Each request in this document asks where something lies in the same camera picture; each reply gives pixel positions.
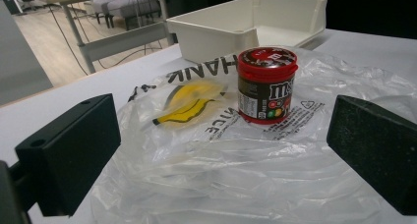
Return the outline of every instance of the clear plastic bag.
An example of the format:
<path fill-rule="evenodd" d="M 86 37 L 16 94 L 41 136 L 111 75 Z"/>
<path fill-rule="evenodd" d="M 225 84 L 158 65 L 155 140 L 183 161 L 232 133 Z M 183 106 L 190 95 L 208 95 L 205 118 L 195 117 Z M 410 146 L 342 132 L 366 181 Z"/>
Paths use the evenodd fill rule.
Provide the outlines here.
<path fill-rule="evenodd" d="M 118 112 L 122 144 L 92 189 L 96 221 L 379 223 L 383 199 L 326 143 L 331 112 L 344 94 L 399 108 L 415 122 L 417 87 L 288 49 L 299 70 L 280 124 L 239 116 L 233 55 L 138 87 Z"/>

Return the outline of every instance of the m&m's container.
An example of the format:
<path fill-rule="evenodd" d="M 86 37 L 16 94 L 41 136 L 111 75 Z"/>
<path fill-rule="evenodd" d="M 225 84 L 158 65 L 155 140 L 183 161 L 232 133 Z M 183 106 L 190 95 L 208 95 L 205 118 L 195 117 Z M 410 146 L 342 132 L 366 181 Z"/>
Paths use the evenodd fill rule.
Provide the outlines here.
<path fill-rule="evenodd" d="M 284 120 L 290 110 L 297 56 L 286 49 L 258 47 L 238 57 L 239 112 L 256 124 Z"/>

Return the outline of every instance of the white tabletop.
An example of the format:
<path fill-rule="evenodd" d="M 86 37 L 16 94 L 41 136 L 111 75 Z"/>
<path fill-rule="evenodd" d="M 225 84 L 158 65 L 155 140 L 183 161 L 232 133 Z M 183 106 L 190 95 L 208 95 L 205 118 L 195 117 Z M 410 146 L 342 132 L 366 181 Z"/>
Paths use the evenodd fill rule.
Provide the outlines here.
<path fill-rule="evenodd" d="M 378 67 L 417 84 L 417 40 L 326 29 L 304 48 L 338 57 L 355 66 Z M 184 60 L 178 45 L 141 59 L 98 72 L 72 84 L 0 107 L 0 159 L 9 166 L 17 162 L 14 147 L 79 102 L 112 93 L 116 109 L 123 106 L 136 85 L 156 76 L 194 66 Z M 42 217 L 37 206 L 30 210 L 33 224 L 94 223 L 89 196 L 71 217 Z M 385 204 L 383 223 L 414 223 L 417 217 L 404 217 Z"/>

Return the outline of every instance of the red lid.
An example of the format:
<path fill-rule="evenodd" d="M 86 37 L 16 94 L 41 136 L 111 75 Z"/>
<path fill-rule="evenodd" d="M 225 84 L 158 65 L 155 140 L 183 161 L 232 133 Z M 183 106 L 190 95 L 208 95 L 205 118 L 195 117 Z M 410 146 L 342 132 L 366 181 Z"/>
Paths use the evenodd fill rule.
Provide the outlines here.
<path fill-rule="evenodd" d="M 278 47 L 259 47 L 242 52 L 238 58 L 239 74 L 255 79 L 284 78 L 298 69 L 297 56 Z"/>

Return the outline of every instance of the chair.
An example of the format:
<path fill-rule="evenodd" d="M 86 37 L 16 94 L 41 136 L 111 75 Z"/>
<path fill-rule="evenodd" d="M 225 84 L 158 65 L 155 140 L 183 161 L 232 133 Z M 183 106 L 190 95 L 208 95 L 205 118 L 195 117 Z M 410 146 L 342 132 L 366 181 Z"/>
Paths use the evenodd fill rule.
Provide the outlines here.
<path fill-rule="evenodd" d="M 107 24 L 107 28 L 110 28 L 109 19 L 108 19 L 108 8 L 107 4 L 109 2 L 116 1 L 116 0 L 92 0 L 91 5 L 94 9 L 95 17 L 97 18 L 97 22 L 100 24 L 100 15 L 103 14 L 105 22 Z"/>
<path fill-rule="evenodd" d="M 121 17 L 125 20 L 126 30 L 129 30 L 130 19 L 161 14 L 159 0 L 114 0 L 107 3 L 107 9 L 111 26 L 114 28 L 113 17 Z"/>

